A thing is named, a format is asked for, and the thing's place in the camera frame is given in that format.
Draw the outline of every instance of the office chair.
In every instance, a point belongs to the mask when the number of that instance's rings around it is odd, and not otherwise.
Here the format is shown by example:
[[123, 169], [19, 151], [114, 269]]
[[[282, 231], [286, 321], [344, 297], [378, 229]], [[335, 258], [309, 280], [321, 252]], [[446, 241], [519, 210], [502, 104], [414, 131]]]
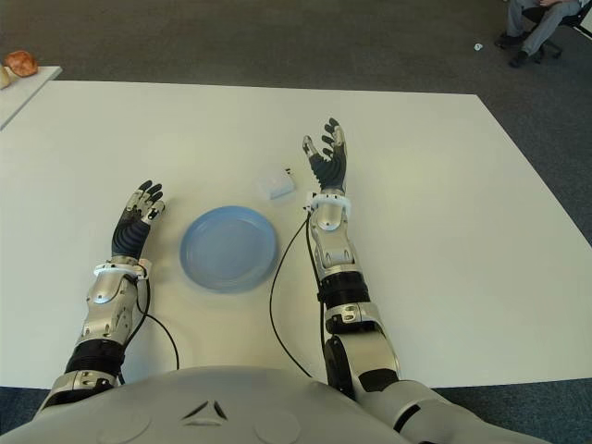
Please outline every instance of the office chair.
[[[525, 9], [522, 12], [523, 16], [525, 16], [527, 19], [529, 19], [530, 21], [535, 23], [535, 27], [532, 30], [530, 30], [530, 32], [534, 31], [537, 28], [537, 26], [539, 25], [539, 23], [543, 19], [545, 12], [547, 12], [547, 10], [550, 7], [552, 7], [552, 6], [529, 7], [528, 9]], [[592, 7], [592, 1], [588, 2], [582, 9], [580, 9], [580, 12], [578, 12], [574, 16], [564, 17], [563, 20], [561, 21], [561, 23], [559, 24], [559, 26], [569, 26], [570, 28], [576, 28], [577, 30], [583, 32], [584, 34], [592, 37], [592, 32], [586, 30], [581, 25], [582, 20], [584, 20], [584, 17], [586, 16], [586, 14], [588, 13], [588, 11], [590, 10], [591, 7]], [[552, 42], [551, 39], [547, 39], [540, 46], [540, 49], [538, 50], [538, 52], [534, 55], [535, 62], [538, 64], [540, 64], [542, 59], [545, 57], [545, 54], [546, 54], [545, 46], [548, 46], [548, 47], [553, 48], [555, 50], [555, 54], [553, 54], [553, 58], [559, 58], [559, 57], [561, 57], [561, 54], [563, 54], [563, 48], [561, 48], [560, 46], [558, 46], [557, 44]]]

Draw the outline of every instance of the black shoe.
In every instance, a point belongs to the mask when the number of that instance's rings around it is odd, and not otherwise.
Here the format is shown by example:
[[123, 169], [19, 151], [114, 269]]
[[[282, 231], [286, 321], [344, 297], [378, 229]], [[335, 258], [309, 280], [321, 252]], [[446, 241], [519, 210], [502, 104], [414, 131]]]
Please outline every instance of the black shoe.
[[524, 63], [526, 63], [527, 59], [528, 59], [528, 53], [521, 51], [517, 55], [515, 55], [512, 60], [510, 60], [509, 65], [512, 68], [520, 68]]
[[494, 42], [494, 44], [501, 49], [507, 49], [511, 46], [515, 46], [516, 44], [522, 43], [524, 40], [526, 40], [527, 36], [528, 32], [523, 32], [522, 35], [519, 35], [517, 37], [511, 37], [511, 35], [508, 35], [504, 32], [503, 34], [501, 34], [498, 40]]

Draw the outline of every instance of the black finger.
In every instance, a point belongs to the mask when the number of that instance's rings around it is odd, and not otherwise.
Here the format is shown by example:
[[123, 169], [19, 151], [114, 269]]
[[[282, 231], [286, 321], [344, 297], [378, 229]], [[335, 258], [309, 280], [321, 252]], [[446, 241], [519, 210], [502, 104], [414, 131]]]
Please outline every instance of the black finger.
[[151, 187], [151, 185], [152, 185], [152, 181], [146, 180], [142, 185], [140, 185], [138, 187], [138, 190], [146, 191]]
[[148, 200], [149, 201], [152, 201], [152, 202], [156, 202], [161, 197], [163, 197], [163, 192], [162, 191], [158, 191], [158, 192], [155, 192], [152, 196], [150, 196], [150, 199], [148, 199]]
[[154, 194], [155, 192], [160, 191], [162, 188], [163, 188], [163, 186], [160, 183], [157, 183], [150, 190], [148, 190], [147, 193]]

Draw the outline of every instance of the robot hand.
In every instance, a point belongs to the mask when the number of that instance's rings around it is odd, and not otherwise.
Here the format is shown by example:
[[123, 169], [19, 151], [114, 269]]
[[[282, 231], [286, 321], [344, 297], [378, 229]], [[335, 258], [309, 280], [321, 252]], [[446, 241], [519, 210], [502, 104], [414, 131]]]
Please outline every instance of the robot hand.
[[330, 149], [323, 149], [323, 154], [328, 159], [325, 159], [325, 157], [316, 151], [310, 136], [304, 136], [302, 148], [306, 155], [308, 155], [308, 161], [321, 185], [321, 191], [337, 190], [345, 193], [347, 149], [343, 129], [341, 129], [337, 120], [330, 118], [329, 123], [325, 125], [325, 131], [331, 135], [331, 137], [324, 135], [322, 138], [323, 142], [330, 146]]
[[165, 209], [165, 204], [160, 200], [163, 197], [161, 189], [162, 185], [152, 186], [152, 181], [146, 180], [133, 192], [113, 233], [113, 256], [140, 259], [150, 226]]

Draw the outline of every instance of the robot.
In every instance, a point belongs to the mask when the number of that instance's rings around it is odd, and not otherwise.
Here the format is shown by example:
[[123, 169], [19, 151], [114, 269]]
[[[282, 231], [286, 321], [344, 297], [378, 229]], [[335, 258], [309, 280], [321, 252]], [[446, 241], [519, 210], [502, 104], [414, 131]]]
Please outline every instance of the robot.
[[161, 185], [147, 181], [131, 195], [117, 223], [111, 259], [94, 270], [88, 316], [64, 375], [34, 419], [2, 441], [546, 443], [485, 423], [421, 383], [401, 379], [347, 234], [351, 203], [345, 196], [343, 129], [331, 118], [325, 130], [323, 154], [309, 136], [302, 148], [320, 184], [320, 192], [307, 201], [306, 229], [314, 240], [318, 300], [329, 334], [327, 384], [284, 370], [240, 366], [187, 368], [118, 384], [126, 347], [137, 331], [132, 331], [132, 312], [139, 283], [150, 296], [150, 266], [141, 259], [142, 248], [165, 209]]

